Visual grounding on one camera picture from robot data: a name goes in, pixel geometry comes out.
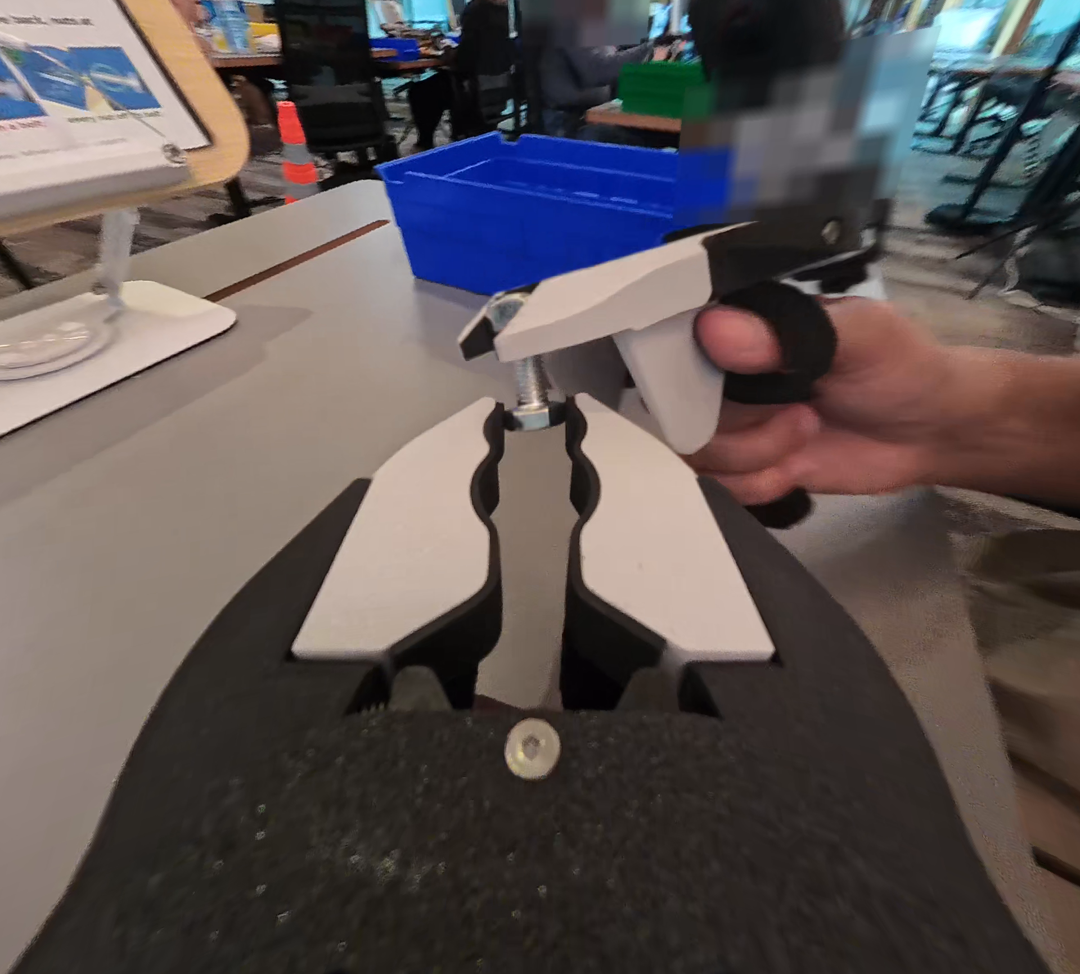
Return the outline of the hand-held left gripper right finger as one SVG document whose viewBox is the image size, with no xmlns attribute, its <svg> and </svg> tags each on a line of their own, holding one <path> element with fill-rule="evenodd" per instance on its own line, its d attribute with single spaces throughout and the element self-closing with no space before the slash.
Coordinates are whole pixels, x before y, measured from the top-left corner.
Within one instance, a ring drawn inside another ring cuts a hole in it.
<svg viewBox="0 0 1080 974">
<path fill-rule="evenodd" d="M 564 705 L 615 706 L 635 675 L 777 658 L 723 527 L 681 458 L 586 393 L 566 405 Z"/>
</svg>

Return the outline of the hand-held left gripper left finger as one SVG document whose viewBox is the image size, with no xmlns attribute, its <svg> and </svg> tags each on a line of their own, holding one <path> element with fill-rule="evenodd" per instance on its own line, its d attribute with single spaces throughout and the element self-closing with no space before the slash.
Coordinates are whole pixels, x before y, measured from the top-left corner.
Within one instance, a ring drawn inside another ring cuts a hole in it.
<svg viewBox="0 0 1080 974">
<path fill-rule="evenodd" d="M 426 668 L 453 706 L 472 706 L 502 631 L 492 526 L 505 408 L 480 398 L 378 468 L 303 624 L 297 661 Z"/>
</svg>

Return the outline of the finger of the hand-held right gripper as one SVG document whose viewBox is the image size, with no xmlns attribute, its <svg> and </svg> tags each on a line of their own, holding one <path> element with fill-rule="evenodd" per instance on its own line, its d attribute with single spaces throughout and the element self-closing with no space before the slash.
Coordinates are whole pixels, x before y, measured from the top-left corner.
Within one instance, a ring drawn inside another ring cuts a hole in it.
<svg viewBox="0 0 1080 974">
<path fill-rule="evenodd" d="M 704 306 L 713 290 L 704 243 L 716 229 L 541 282 L 494 335 L 503 363 L 643 332 Z"/>
<path fill-rule="evenodd" d="M 500 332 L 500 298 L 492 297 L 480 308 L 459 333 L 458 348 L 465 360 L 475 360 L 496 351 Z"/>
</svg>

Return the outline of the silver hex bolt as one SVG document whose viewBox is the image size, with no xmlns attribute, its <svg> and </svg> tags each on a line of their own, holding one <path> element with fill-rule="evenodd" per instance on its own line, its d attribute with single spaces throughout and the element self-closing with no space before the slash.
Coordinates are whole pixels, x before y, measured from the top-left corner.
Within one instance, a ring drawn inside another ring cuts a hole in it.
<svg viewBox="0 0 1080 974">
<path fill-rule="evenodd" d="M 492 297 L 500 298 L 500 332 L 504 332 L 507 326 L 519 313 L 526 303 L 527 295 L 524 292 L 502 292 Z M 550 400 L 546 389 L 546 374 L 540 359 L 530 357 L 515 360 L 513 363 L 516 384 L 516 404 L 540 403 Z"/>
</svg>

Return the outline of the person's right forearm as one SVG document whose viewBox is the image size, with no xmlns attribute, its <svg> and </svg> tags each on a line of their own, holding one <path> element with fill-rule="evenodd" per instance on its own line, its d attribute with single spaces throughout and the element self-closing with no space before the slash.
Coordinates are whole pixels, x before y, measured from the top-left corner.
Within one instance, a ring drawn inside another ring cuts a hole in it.
<svg viewBox="0 0 1080 974">
<path fill-rule="evenodd" d="M 934 485 L 1079 511 L 1079 359 L 947 351 Z"/>
</svg>

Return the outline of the person's right hand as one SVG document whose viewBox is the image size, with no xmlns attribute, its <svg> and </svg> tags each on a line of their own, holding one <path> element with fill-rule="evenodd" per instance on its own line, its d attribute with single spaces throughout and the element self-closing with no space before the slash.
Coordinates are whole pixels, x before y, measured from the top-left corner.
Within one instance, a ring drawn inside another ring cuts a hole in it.
<svg viewBox="0 0 1080 974">
<path fill-rule="evenodd" d="M 807 403 L 726 402 L 712 438 L 683 461 L 745 506 L 801 488 L 890 493 L 928 476 L 947 419 L 951 357 L 881 301 L 816 301 L 836 334 L 831 371 Z"/>
</svg>

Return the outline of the blue divided plastic bin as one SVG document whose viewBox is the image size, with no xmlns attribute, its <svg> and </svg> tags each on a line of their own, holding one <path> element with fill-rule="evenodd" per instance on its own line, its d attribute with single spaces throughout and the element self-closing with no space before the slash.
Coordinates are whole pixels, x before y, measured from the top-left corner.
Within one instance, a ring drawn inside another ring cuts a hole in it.
<svg viewBox="0 0 1080 974">
<path fill-rule="evenodd" d="M 732 151 L 480 135 L 377 166 L 411 274 L 490 295 L 719 220 Z"/>
</svg>

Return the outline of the wooden top work table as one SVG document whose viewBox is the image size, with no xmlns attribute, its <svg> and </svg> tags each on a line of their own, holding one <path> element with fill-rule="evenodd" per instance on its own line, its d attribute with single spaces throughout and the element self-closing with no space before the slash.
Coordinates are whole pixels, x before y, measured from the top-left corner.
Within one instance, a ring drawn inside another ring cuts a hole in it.
<svg viewBox="0 0 1080 974">
<path fill-rule="evenodd" d="M 599 128 L 602 141 L 627 143 L 675 151 L 681 141 L 681 119 L 627 111 L 623 102 L 602 103 L 584 114 L 588 128 Z"/>
</svg>

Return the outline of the green plastic bin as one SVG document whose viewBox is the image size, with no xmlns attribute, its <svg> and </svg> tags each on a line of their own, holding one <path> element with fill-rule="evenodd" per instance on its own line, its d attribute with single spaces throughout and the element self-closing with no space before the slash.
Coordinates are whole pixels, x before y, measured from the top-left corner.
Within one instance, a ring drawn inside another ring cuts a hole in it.
<svg viewBox="0 0 1080 974">
<path fill-rule="evenodd" d="M 626 114 L 681 119 L 687 98 L 702 95 L 707 83 L 702 64 L 663 60 L 624 66 L 616 84 L 616 98 Z"/>
</svg>

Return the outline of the orange traffic cone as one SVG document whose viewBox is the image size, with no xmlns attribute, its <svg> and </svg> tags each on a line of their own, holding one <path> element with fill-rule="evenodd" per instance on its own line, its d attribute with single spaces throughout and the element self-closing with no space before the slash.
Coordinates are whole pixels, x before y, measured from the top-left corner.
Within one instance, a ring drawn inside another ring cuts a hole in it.
<svg viewBox="0 0 1080 974">
<path fill-rule="evenodd" d="M 295 204 L 320 192 L 318 167 L 303 135 L 303 125 L 293 102 L 276 103 L 276 127 L 281 137 L 284 203 Z"/>
</svg>

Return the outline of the instruction board on white stand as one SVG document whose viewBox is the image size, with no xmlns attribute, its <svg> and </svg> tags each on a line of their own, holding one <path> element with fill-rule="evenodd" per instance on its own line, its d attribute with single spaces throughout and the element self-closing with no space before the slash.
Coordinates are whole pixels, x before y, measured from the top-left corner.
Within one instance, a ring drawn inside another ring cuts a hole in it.
<svg viewBox="0 0 1080 974">
<path fill-rule="evenodd" d="M 248 127 L 195 33 L 168 0 L 120 0 L 183 94 L 210 147 L 183 164 L 39 189 L 4 200 L 2 239 L 100 217 L 97 263 L 87 290 L 2 317 L 1 433 L 6 436 L 228 332 L 221 305 L 150 281 L 129 279 L 139 209 L 228 181 L 249 155 Z"/>
</svg>

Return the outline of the black office chair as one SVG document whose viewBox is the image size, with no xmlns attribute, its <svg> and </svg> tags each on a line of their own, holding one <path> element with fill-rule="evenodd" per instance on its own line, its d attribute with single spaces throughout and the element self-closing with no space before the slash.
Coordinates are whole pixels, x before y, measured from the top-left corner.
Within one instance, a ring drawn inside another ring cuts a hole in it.
<svg viewBox="0 0 1080 974">
<path fill-rule="evenodd" d="M 361 170 L 399 158 L 372 57 L 366 0 L 272 0 L 280 66 L 315 155 L 357 157 Z"/>
</svg>

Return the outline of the printed instruction sheet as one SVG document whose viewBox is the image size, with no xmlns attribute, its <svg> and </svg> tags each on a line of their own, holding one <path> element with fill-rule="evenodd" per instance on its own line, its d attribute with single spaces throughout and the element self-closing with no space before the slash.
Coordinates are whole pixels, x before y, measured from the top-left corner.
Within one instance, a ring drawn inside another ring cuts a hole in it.
<svg viewBox="0 0 1080 974">
<path fill-rule="evenodd" d="M 210 136 L 120 0 L 1 0 L 4 200 L 183 164 Z"/>
</svg>

